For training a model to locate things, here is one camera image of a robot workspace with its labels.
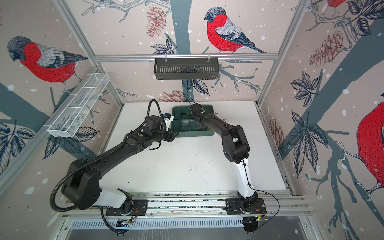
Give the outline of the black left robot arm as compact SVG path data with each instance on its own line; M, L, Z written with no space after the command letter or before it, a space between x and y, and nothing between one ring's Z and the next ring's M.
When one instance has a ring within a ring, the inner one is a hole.
M50 195L50 206L56 212L74 209L86 210L90 207L112 206L101 203L106 191L99 181L113 168L145 149L153 143L172 142L178 132L167 128L169 113L157 116L146 115L145 120L135 130L130 131L121 143L87 162L76 160L71 163L68 173L54 187Z

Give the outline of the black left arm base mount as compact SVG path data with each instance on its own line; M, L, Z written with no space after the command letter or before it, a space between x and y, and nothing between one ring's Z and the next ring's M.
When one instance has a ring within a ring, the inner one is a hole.
M145 216L148 208L148 200L131 200L124 203L120 208L115 209L107 207L106 216L120 217L120 216Z

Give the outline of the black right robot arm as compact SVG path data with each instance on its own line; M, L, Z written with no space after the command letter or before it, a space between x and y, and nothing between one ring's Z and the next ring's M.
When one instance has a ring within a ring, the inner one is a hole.
M220 135L224 155L235 166L240 208L246 214L252 213L256 210L259 196L252 189L247 174L250 145L244 129L240 125L233 126L226 123L217 117L213 111L198 103L191 105L191 112L200 129L207 127Z

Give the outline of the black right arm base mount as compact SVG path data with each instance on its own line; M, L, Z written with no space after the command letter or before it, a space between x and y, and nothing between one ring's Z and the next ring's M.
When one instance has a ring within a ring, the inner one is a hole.
M228 215L266 215L267 210L263 199L257 200L243 200L243 199L225 199L225 206L223 210Z

